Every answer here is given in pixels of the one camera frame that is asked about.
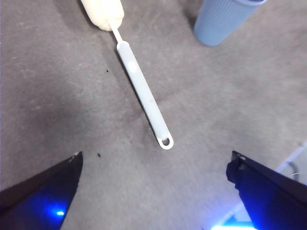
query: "blue plastic cup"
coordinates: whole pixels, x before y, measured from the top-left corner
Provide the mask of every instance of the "blue plastic cup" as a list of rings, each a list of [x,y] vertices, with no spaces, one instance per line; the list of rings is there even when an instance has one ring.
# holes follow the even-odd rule
[[[194,25],[196,38],[217,46],[267,0],[205,0]]]

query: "gray carpet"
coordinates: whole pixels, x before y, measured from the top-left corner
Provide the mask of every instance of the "gray carpet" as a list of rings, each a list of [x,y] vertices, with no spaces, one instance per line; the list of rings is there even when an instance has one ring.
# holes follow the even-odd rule
[[[173,149],[78,1],[2,0],[1,188],[82,150],[63,230],[208,230],[239,201],[232,150],[275,168],[307,138],[307,1],[269,0],[210,48],[191,29],[200,0],[122,4]]]

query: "brush handle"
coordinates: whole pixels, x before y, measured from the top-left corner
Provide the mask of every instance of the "brush handle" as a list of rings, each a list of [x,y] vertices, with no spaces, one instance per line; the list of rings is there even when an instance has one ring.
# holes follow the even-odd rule
[[[144,111],[148,117],[148,120],[153,128],[154,134],[160,146],[165,150],[171,149],[174,145],[173,138],[166,126],[160,109],[155,102],[153,94],[149,89],[149,86],[137,60],[135,59],[129,43],[126,41],[120,41],[117,44],[117,51],[133,84],[133,87],[142,103]]]

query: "blue light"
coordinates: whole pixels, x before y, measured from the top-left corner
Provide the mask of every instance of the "blue light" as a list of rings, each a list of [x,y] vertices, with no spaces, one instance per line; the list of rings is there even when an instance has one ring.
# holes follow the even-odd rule
[[[57,212],[57,215],[58,216],[63,216],[65,213],[63,212],[63,211],[59,211],[59,212]]]
[[[253,227],[215,226],[211,230],[257,230]]]

